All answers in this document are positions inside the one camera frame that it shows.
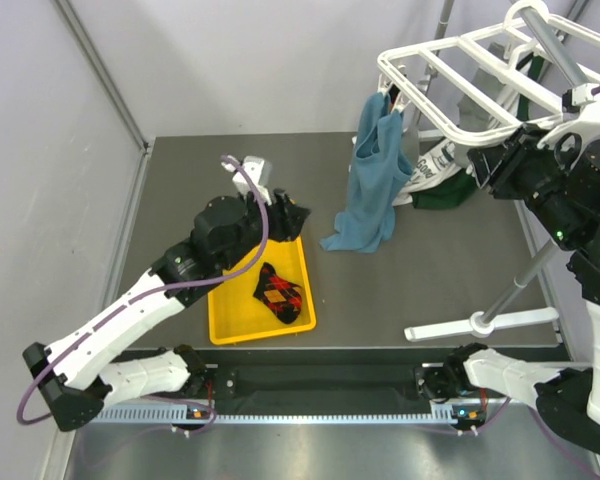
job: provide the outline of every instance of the yellow bin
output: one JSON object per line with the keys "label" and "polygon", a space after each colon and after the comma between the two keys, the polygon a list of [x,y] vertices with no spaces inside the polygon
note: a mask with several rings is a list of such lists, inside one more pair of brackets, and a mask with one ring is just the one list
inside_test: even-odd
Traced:
{"label": "yellow bin", "polygon": [[[257,247],[254,248],[230,272],[244,266],[257,250]],[[282,323],[264,303],[253,298],[264,262],[273,265],[281,278],[302,287],[302,310],[290,325]],[[207,299],[209,337],[215,345],[306,332],[316,326],[316,312],[300,237],[294,242],[268,241],[264,254],[248,272],[212,290]]]}

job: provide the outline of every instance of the white drying rack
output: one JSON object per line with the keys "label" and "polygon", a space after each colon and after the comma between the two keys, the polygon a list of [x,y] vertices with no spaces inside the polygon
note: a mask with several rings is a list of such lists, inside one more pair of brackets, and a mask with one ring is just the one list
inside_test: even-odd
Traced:
{"label": "white drying rack", "polygon": [[[534,38],[520,30],[527,26]],[[555,31],[562,31],[600,49],[600,34],[564,17],[552,15],[547,6],[540,0],[519,0],[509,9],[505,21],[501,24],[469,32],[458,37],[444,38],[420,43],[403,48],[387,50],[378,57],[378,66],[382,71],[380,81],[389,81],[396,85],[403,102],[411,102],[422,112],[441,133],[455,143],[472,147],[490,146],[502,142],[521,124],[510,113],[515,98],[524,95],[537,103],[550,114],[545,117],[530,119],[543,129],[552,130],[541,143],[552,145],[556,141],[556,132],[577,131],[583,135],[583,143],[600,134],[600,122],[596,125],[596,114],[585,115],[585,107],[578,116],[567,116],[562,110],[562,99],[554,92],[529,79],[524,73],[516,70],[519,60],[529,53],[539,55],[551,62],[566,77],[572,87],[586,83],[600,84],[600,73],[576,63],[564,45],[558,40]],[[506,34],[509,43],[505,59],[502,61],[478,44],[480,40],[488,40]],[[473,58],[480,68],[495,76],[504,88],[496,100],[492,100],[450,65],[438,57],[441,50],[457,47]],[[437,73],[444,75],[464,94],[484,108],[492,117],[487,130],[469,132],[458,126],[447,117],[427,96],[400,71],[400,61],[410,56],[423,58]],[[595,97],[600,106],[600,98]],[[535,325],[553,322],[558,319],[555,308],[523,311],[502,314],[517,295],[535,278],[544,265],[558,251],[551,241],[547,242],[531,263],[514,278],[513,282],[498,299],[486,310],[477,311],[470,318],[453,322],[412,327],[405,329],[409,341],[428,340],[463,334],[487,337],[494,330],[517,326]]]}
{"label": "white drying rack", "polygon": [[[560,65],[559,61],[556,61],[554,52],[550,49],[545,50],[537,38],[532,38],[520,30],[521,27],[525,26],[525,20],[514,17],[522,9],[535,10],[546,22],[545,26],[548,25],[552,29],[580,38],[600,49],[600,33],[559,15],[550,14],[543,2],[521,0],[509,9],[503,23],[457,37],[387,50],[378,57],[378,67],[383,75],[396,85],[401,93],[448,139],[473,147],[497,144],[509,137],[520,126],[521,122],[502,106],[502,102],[499,102],[498,99],[492,100],[489,98],[438,57],[438,52],[441,50],[459,48],[473,58],[480,68],[495,76],[506,87],[513,89],[517,94],[524,95],[550,112],[550,115],[531,119],[530,122],[543,129],[551,130],[565,121],[561,98],[517,71],[516,64],[526,54],[534,53],[557,64],[558,67]],[[510,40],[507,47],[508,58],[506,62],[492,55],[487,49],[478,44],[479,40],[490,39],[502,33],[507,34]],[[446,116],[413,82],[400,72],[398,67],[400,61],[411,56],[419,56],[424,59],[435,71],[445,76],[453,85],[484,108],[496,120],[496,122],[492,122],[493,128],[483,132],[469,132],[458,128],[455,122]],[[586,77],[585,81],[578,81],[578,83],[600,84],[600,73],[584,65],[576,65]]]}

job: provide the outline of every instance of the argyle sock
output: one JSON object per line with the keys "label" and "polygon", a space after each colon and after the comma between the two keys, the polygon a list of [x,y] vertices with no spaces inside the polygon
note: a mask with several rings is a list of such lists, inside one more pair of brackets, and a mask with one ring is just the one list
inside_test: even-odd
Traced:
{"label": "argyle sock", "polygon": [[302,308],[302,288],[276,275],[276,269],[264,263],[254,298],[264,303],[282,323],[289,325],[298,318]]}

